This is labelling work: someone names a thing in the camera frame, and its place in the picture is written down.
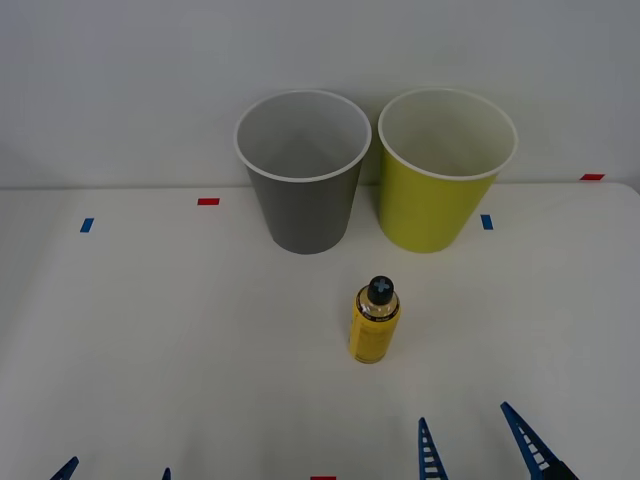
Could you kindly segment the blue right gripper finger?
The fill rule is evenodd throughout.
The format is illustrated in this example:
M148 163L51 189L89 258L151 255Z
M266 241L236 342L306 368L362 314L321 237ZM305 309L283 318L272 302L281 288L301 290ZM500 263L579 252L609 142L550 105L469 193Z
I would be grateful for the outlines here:
M500 407L532 480L578 480L508 402Z
M424 417L418 422L418 460L421 480L447 480L448 475Z

